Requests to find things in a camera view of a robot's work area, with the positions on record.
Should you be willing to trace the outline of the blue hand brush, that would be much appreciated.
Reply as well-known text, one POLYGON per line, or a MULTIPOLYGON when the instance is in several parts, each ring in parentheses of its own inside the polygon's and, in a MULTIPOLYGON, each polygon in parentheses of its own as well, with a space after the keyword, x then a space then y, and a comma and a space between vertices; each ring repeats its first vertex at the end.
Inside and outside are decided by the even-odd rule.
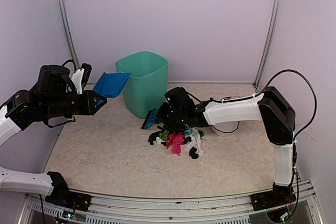
POLYGON ((141 129, 147 130, 156 123, 157 109, 151 109, 148 111, 147 116, 141 126, 141 129))

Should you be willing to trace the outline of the blue dustpan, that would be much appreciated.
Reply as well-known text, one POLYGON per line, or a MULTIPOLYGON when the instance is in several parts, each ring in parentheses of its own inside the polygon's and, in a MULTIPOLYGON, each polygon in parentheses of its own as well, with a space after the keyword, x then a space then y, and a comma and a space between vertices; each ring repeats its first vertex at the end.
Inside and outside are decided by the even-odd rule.
POLYGON ((106 98, 116 98, 122 92, 132 73, 103 73, 93 91, 106 98))

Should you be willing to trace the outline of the teal plastic waste bin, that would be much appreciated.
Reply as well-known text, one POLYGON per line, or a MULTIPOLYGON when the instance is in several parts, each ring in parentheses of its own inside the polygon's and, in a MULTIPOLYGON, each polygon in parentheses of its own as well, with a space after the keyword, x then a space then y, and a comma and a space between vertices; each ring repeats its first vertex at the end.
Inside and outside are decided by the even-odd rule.
POLYGON ((131 73, 122 95, 128 110, 144 119, 149 110, 157 109, 165 101, 168 61, 150 51, 126 56, 115 63, 118 73, 131 73))

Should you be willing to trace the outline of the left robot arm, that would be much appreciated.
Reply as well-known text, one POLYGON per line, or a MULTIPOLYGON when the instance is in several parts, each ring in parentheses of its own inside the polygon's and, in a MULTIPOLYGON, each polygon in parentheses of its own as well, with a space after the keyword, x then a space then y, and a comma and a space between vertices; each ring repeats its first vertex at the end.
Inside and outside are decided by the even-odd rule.
MULTIPOLYGON (((1 144, 36 122, 52 129, 51 119, 65 118, 57 124, 62 126, 74 123, 77 115, 95 115, 107 98, 85 90, 91 71, 87 63, 73 72, 65 65, 43 65, 30 90, 17 91, 1 105, 1 144)), ((58 172, 34 174, 1 168, 1 190, 44 195, 64 206, 74 199, 58 172)))

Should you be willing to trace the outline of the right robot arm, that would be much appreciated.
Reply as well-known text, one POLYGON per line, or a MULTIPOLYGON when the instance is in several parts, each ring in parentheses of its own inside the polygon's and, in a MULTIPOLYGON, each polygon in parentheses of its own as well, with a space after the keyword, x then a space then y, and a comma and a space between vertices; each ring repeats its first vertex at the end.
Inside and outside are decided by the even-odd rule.
POLYGON ((198 141, 200 127, 210 127, 219 136, 229 136, 238 130, 241 122, 263 122, 266 135, 274 148, 275 175, 272 188, 255 196, 265 198, 273 205, 298 199, 292 184, 298 181, 296 173, 296 113, 284 96, 267 83, 255 94, 245 97, 209 98, 202 101, 184 87, 173 87, 164 95, 157 118, 163 128, 176 133, 192 131, 194 139, 190 150, 201 155, 198 141))

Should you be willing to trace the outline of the green paper scrap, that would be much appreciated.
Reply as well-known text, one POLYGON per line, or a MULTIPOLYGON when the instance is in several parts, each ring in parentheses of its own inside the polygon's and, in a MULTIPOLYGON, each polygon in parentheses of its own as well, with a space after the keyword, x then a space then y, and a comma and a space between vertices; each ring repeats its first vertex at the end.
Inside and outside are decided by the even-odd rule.
POLYGON ((169 134, 170 132, 168 130, 164 130, 162 132, 159 133, 159 138, 162 140, 162 141, 168 141, 169 140, 169 134))

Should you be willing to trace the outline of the light blue paper scrap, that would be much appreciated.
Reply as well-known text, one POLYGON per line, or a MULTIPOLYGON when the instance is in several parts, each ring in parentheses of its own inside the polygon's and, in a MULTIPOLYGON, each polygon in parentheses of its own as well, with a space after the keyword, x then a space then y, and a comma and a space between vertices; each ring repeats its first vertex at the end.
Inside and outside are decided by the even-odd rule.
POLYGON ((184 131, 185 135, 192 135, 194 133, 194 129, 188 129, 184 131))

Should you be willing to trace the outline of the black scrap front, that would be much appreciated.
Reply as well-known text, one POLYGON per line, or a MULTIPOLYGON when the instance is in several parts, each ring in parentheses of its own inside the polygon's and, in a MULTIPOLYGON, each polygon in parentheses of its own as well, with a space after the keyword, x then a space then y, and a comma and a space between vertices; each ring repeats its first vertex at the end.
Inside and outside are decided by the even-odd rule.
POLYGON ((190 156, 192 159, 198 159, 198 158, 199 158, 199 154, 198 154, 198 152, 197 152, 197 148, 192 147, 192 148, 189 150, 189 156, 190 156))

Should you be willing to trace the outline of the white fluted bowl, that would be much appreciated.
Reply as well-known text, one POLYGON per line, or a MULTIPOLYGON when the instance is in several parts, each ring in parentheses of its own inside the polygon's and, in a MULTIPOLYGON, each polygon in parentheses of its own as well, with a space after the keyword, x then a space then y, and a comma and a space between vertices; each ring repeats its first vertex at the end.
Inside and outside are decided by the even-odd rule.
POLYGON ((240 122, 226 122, 212 125, 212 131, 219 136, 230 136, 239 129, 240 122))

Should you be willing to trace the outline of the red patterned bowl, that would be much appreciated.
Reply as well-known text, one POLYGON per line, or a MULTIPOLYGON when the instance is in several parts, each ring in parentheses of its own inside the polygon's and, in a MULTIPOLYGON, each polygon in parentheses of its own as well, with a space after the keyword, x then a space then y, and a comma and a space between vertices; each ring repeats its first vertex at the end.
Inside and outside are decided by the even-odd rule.
POLYGON ((242 98, 242 96, 233 95, 233 96, 223 97, 221 100, 222 100, 222 101, 226 101, 226 100, 236 100, 236 99, 240 99, 240 98, 242 98))

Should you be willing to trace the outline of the front aluminium rail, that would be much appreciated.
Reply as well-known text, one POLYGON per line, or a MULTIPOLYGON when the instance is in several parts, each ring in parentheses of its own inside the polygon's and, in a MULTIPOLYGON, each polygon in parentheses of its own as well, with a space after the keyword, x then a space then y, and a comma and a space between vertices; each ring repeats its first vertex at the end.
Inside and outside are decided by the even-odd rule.
POLYGON ((268 205, 249 194, 154 199, 91 194, 86 210, 26 196, 19 223, 322 223, 313 189, 302 184, 299 199, 268 205))

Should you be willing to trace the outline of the right aluminium frame post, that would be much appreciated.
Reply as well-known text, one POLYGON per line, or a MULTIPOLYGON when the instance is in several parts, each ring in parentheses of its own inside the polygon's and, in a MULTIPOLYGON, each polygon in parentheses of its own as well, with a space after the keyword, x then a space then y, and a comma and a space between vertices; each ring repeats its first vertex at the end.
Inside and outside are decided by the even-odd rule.
POLYGON ((279 14, 281 0, 273 0, 271 17, 266 34, 266 40, 264 43, 261 60, 257 69, 257 73, 253 82, 254 87, 257 89, 261 83, 262 76, 265 72, 266 63, 268 60, 269 52, 271 49, 272 39, 276 30, 276 23, 279 14))

